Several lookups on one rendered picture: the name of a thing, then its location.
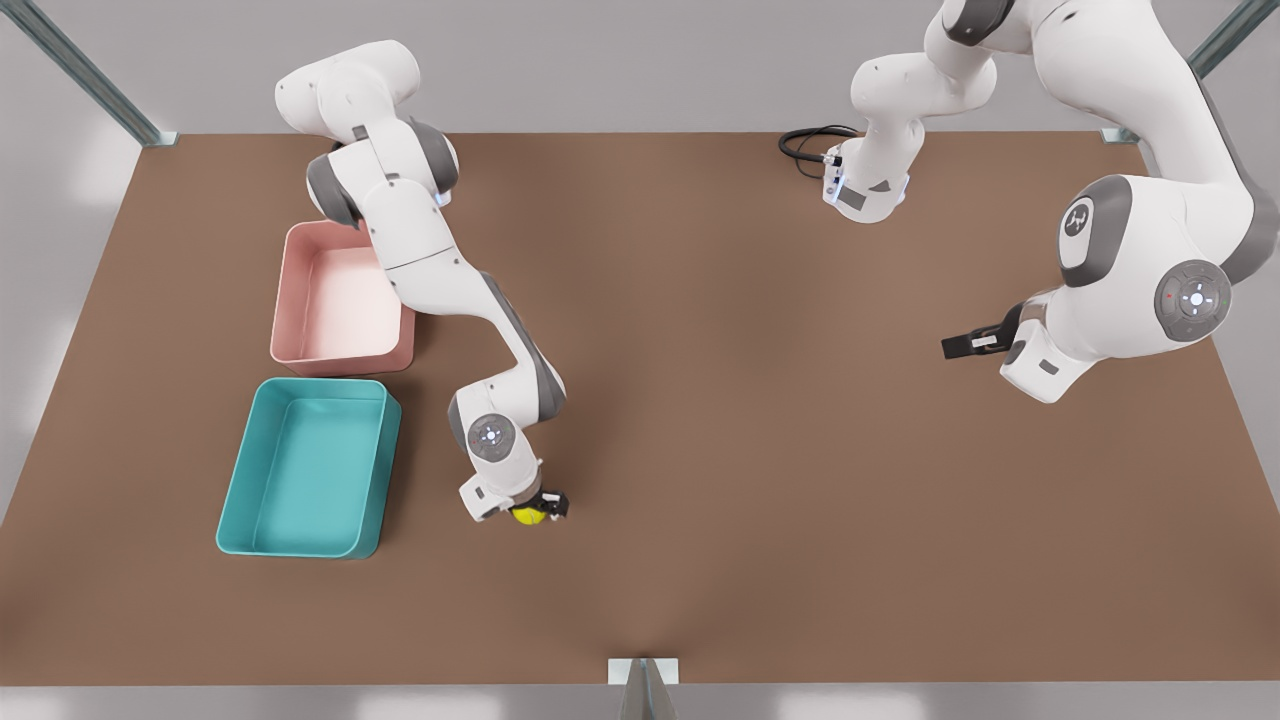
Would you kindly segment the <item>teal rectangular tray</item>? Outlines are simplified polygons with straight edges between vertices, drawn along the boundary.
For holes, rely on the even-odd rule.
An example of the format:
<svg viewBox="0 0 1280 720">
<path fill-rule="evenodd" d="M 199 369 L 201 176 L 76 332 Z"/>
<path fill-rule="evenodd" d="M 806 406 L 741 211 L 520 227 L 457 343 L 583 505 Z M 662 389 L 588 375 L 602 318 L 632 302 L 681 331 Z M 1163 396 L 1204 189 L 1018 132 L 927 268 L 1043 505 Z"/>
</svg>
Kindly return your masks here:
<svg viewBox="0 0 1280 720">
<path fill-rule="evenodd" d="M 218 548 L 260 557 L 374 555 L 401 421 L 401 404 L 378 380 L 261 383 L 218 523 Z"/>
</svg>

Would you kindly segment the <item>pink rectangular tray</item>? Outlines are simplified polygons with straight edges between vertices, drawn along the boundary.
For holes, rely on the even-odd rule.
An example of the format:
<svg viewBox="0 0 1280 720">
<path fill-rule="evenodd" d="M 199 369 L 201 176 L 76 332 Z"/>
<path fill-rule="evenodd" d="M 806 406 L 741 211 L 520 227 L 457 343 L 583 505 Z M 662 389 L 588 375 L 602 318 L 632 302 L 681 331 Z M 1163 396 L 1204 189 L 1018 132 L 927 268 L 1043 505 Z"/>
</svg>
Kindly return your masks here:
<svg viewBox="0 0 1280 720">
<path fill-rule="evenodd" d="M 402 372 L 416 314 L 401 304 L 369 233 L 303 222 L 285 234 L 270 355 L 301 377 Z"/>
</svg>

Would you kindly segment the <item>silver frame post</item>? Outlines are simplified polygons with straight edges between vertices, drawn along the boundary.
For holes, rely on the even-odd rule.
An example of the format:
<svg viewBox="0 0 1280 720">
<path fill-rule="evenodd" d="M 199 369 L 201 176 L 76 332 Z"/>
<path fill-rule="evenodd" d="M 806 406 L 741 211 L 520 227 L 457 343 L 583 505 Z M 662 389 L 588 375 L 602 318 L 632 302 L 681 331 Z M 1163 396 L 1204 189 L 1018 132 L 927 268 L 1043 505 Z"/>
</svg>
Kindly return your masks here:
<svg viewBox="0 0 1280 720">
<path fill-rule="evenodd" d="M 65 35 L 35 0 L 0 0 L 5 15 L 142 147 L 177 145 L 177 132 L 159 129 Z"/>
<path fill-rule="evenodd" d="M 678 720 L 668 689 L 678 684 L 677 659 L 609 659 L 608 684 L 623 687 L 620 720 Z"/>
<path fill-rule="evenodd" d="M 1198 78 L 1206 79 L 1266 20 L 1280 13 L 1280 0 L 1148 0 L 1164 19 L 1189 24 L 1199 38 L 1185 53 Z"/>
</svg>

